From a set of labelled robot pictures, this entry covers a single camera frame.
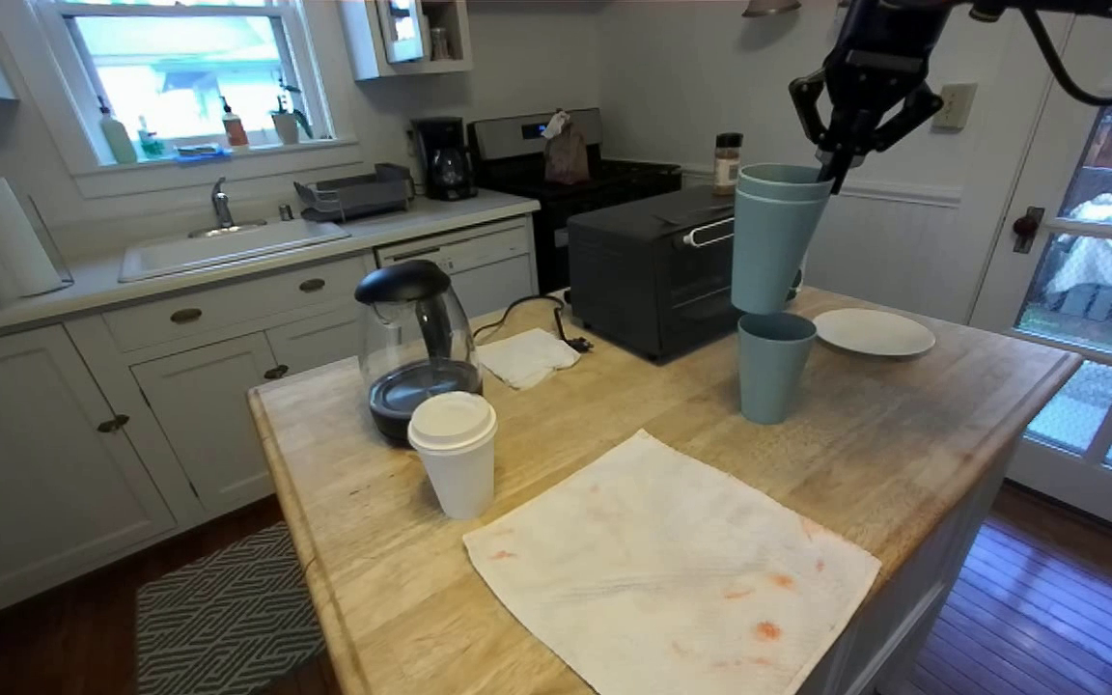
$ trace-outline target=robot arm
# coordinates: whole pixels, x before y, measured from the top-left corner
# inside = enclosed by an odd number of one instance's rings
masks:
[[[972,21],[986,25],[1018,7],[1062,86],[1069,76],[1033,13],[1112,16],[1112,0],[855,0],[821,71],[788,86],[806,140],[821,151],[821,180],[838,189],[855,162],[888,151],[942,110],[927,71],[959,4],[969,4]],[[831,125],[817,117],[821,94],[831,95]]]

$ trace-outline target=faucet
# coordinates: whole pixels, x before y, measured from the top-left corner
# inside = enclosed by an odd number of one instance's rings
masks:
[[[224,194],[224,176],[214,184],[214,225],[215,228],[235,228],[232,196]]]

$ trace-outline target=black microwave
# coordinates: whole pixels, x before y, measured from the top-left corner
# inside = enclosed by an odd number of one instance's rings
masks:
[[[570,314],[604,339],[669,362],[736,323],[734,200],[674,189],[566,219]]]

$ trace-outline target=rug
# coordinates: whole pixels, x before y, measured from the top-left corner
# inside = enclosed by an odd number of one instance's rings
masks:
[[[143,695],[257,691],[326,654],[286,528],[138,587],[136,650]]]

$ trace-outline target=dish rack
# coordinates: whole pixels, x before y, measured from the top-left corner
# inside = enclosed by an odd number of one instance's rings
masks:
[[[407,166],[377,162],[376,175],[362,176],[332,176],[332,180],[295,180],[306,219],[362,219],[414,206],[414,180]]]

